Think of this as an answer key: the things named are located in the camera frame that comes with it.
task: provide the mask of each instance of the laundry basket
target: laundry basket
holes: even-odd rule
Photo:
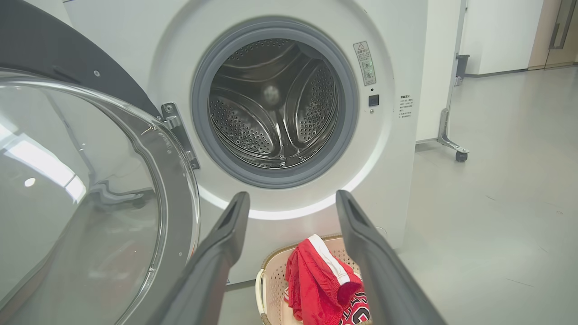
[[[329,251],[336,258],[351,266],[356,274],[360,274],[359,266],[347,255],[345,251],[345,244],[341,235],[332,235],[321,237]],[[297,321],[290,312],[290,317],[287,311],[283,311],[283,296],[287,281],[285,280],[285,269],[287,268],[287,260],[295,250],[297,245],[291,245],[276,250],[271,253],[265,261],[261,270],[257,274],[257,281],[255,282],[255,296],[257,298],[257,308],[261,314],[261,319],[264,325],[290,325],[302,324]],[[359,325],[370,325],[371,320],[359,323]]]

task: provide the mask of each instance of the front-loading washing machine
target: front-loading washing machine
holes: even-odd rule
[[[231,283],[254,279],[279,247],[339,232],[338,189],[401,246],[426,0],[75,0],[65,8],[159,111],[180,115],[201,238],[235,193],[250,193]]]

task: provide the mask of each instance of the warning label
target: warning label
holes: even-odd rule
[[[371,60],[371,53],[367,42],[353,44],[353,49],[357,54],[357,61],[360,63],[361,74],[363,75],[363,83],[365,86],[374,84],[375,72],[373,71],[373,61]]]
[[[410,95],[403,95],[399,100],[398,118],[405,119],[412,116],[413,98]]]

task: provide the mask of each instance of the wheeled stand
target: wheeled stand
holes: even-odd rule
[[[455,160],[459,162],[464,162],[468,159],[469,150],[461,147],[447,137],[447,125],[450,118],[450,110],[444,108],[442,110],[442,116],[439,120],[439,133],[438,142],[446,147],[450,147],[455,150]]]

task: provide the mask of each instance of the gray floor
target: gray floor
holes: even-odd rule
[[[578,69],[466,79],[451,139],[418,145],[400,257],[448,324],[578,322]],[[220,324],[260,324],[254,287]]]

